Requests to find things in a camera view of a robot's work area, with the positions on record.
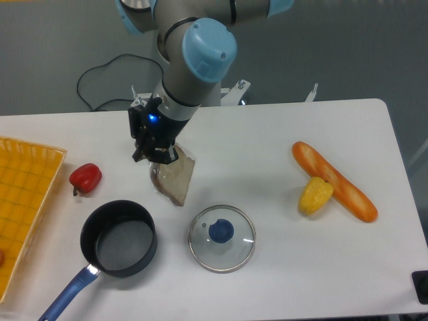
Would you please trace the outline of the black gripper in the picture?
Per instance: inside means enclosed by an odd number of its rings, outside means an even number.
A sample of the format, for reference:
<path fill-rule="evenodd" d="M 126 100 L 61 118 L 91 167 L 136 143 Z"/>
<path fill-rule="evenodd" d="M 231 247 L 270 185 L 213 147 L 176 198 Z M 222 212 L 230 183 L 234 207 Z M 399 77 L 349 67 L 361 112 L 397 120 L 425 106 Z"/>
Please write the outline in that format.
<path fill-rule="evenodd" d="M 169 165 L 179 159 L 174 145 L 188 121 L 162 114 L 158 110 L 162 102 L 161 98 L 150 97 L 146 106 L 128 109 L 130 135 L 135 139 L 132 159 L 136 163 L 151 157 L 153 163 Z"/>

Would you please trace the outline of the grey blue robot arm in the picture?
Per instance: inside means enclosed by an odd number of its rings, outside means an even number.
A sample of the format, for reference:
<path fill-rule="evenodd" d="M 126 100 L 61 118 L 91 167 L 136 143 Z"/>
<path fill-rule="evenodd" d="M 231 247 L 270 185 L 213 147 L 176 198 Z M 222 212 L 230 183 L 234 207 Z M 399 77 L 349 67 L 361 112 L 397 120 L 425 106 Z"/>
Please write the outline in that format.
<path fill-rule="evenodd" d="M 237 56 L 229 26 L 289 10 L 293 1 L 116 1 L 131 33 L 157 30 L 169 62 L 146 104 L 128 110 L 134 161 L 178 160 L 176 138 Z"/>

